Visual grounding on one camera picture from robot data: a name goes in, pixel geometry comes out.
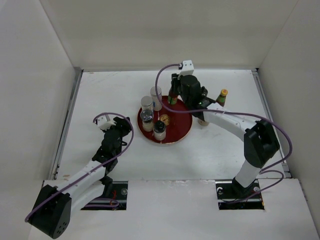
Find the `white bead jar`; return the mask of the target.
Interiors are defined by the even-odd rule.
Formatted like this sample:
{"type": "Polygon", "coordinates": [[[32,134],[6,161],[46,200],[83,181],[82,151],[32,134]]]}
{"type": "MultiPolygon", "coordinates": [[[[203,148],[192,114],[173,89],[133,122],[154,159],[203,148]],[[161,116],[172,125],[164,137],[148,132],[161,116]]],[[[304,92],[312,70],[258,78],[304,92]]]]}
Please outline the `white bead jar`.
{"type": "MultiPolygon", "coordinates": [[[[158,92],[158,96],[160,99],[162,99],[162,90],[160,87],[157,87],[157,92],[158,92]]],[[[152,98],[152,102],[153,102],[153,110],[154,111],[160,111],[162,109],[162,104],[160,103],[158,97],[157,97],[157,93],[156,93],[156,87],[153,86],[150,89],[150,95],[152,98]]]]}
{"type": "Polygon", "coordinates": [[[143,96],[140,103],[142,111],[154,111],[153,99],[150,96],[143,96]]]}

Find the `black-top grinder bottle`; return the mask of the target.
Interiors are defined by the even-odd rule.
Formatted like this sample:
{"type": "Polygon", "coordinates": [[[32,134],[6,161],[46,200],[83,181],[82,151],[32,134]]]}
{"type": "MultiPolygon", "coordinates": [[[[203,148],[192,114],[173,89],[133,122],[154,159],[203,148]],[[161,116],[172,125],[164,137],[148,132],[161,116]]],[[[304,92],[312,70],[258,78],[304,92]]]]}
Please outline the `black-top grinder bottle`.
{"type": "Polygon", "coordinates": [[[142,128],[146,132],[151,132],[154,127],[154,112],[150,109],[144,109],[140,113],[140,118],[142,120],[142,128]]]}

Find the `small black-capped powder bottle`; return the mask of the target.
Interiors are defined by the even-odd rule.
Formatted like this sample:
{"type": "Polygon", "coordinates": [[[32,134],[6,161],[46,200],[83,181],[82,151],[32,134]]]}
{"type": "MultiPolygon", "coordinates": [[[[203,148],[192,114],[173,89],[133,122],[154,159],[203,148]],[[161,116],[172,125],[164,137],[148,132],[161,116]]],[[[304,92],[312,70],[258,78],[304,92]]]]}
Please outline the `small black-capped powder bottle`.
{"type": "Polygon", "coordinates": [[[166,138],[166,124],[158,120],[153,125],[153,136],[157,141],[163,141],[166,138]]]}

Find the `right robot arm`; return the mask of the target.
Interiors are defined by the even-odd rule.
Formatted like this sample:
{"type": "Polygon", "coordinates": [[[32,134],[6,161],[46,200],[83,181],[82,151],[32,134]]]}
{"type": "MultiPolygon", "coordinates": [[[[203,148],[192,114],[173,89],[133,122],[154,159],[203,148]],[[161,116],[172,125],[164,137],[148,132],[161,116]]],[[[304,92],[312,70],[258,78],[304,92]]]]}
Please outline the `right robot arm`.
{"type": "Polygon", "coordinates": [[[217,101],[207,97],[207,89],[193,75],[173,73],[170,91],[182,98],[194,117],[225,129],[243,142],[245,161],[232,179],[231,190],[238,198],[247,196],[259,172],[280,149],[272,124],[265,119],[252,121],[227,114],[217,101]]]}

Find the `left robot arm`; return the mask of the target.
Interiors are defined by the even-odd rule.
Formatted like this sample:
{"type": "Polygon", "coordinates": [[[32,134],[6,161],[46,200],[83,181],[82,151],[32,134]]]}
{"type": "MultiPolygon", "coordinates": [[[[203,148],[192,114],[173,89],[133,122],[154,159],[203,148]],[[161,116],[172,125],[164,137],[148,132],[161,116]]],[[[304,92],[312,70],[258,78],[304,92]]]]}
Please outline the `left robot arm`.
{"type": "Polygon", "coordinates": [[[129,117],[115,114],[112,122],[100,125],[104,137],[95,155],[79,172],[56,185],[43,186],[25,222],[52,239],[59,238],[67,229],[74,212],[95,208],[90,202],[112,195],[112,179],[108,174],[118,158],[130,146],[123,138],[134,135],[129,117]]]}

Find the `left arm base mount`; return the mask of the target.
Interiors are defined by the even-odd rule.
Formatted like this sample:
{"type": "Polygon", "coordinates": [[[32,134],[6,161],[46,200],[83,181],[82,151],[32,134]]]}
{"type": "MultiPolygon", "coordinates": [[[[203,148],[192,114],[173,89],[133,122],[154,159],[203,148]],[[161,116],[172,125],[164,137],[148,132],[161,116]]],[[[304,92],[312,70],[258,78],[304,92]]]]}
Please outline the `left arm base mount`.
{"type": "Polygon", "coordinates": [[[127,209],[128,181],[114,181],[104,188],[101,196],[83,207],[82,211],[125,211],[127,209]]]}

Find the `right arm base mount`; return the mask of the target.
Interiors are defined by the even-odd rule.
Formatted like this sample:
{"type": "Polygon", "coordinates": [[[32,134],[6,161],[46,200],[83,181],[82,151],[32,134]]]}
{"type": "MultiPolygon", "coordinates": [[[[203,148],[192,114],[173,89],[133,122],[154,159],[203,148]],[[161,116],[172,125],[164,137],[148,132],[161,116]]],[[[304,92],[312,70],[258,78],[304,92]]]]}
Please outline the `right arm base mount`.
{"type": "Polygon", "coordinates": [[[245,190],[236,190],[231,180],[215,182],[217,204],[219,210],[264,210],[262,194],[249,196],[260,190],[258,180],[255,180],[245,190]]]}

